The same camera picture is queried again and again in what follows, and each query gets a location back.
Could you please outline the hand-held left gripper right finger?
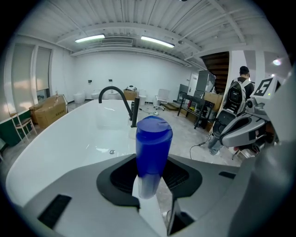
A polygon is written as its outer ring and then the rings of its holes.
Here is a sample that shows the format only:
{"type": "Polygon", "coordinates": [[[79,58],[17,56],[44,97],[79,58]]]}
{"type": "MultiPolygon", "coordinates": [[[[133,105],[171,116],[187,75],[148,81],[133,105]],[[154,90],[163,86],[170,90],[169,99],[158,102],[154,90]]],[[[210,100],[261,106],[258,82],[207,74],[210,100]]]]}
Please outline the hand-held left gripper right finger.
{"type": "Polygon", "coordinates": [[[162,175],[172,194],[168,236],[204,217],[226,193],[238,171],[234,166],[169,155],[162,175]]]}

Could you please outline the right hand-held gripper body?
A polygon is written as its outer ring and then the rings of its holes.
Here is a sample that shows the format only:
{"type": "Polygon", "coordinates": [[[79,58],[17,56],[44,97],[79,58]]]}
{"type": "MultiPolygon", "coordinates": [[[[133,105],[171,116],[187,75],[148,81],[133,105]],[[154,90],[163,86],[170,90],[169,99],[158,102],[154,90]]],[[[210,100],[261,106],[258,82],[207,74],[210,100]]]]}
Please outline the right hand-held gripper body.
{"type": "Polygon", "coordinates": [[[265,105],[270,101],[275,92],[281,87],[281,83],[277,78],[263,79],[246,100],[245,113],[249,115],[250,123],[259,122],[261,120],[270,122],[265,111],[265,105]]]}

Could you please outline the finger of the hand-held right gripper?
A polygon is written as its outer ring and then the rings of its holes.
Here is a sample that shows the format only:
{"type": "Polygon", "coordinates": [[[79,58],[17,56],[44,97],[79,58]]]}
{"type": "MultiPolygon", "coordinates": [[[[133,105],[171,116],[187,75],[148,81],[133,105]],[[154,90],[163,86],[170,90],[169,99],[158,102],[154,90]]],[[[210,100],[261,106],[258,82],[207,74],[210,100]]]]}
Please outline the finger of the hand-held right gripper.
{"type": "Polygon", "coordinates": [[[221,110],[214,122],[214,136],[220,137],[223,130],[233,119],[234,119],[233,113],[227,110],[221,110]]]}
{"type": "Polygon", "coordinates": [[[232,120],[220,135],[226,147],[239,147],[256,142],[265,134],[266,120],[254,115],[240,115],[232,120]]]}

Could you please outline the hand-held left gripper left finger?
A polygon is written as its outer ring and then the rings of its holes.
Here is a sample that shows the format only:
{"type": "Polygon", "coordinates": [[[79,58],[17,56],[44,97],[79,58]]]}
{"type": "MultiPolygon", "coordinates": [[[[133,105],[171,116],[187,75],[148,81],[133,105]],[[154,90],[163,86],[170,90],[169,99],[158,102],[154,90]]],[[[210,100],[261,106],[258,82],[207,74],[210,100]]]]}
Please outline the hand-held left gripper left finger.
{"type": "Polygon", "coordinates": [[[132,195],[136,156],[127,155],[73,169],[37,193],[24,207],[65,237],[149,237],[132,195]]]}

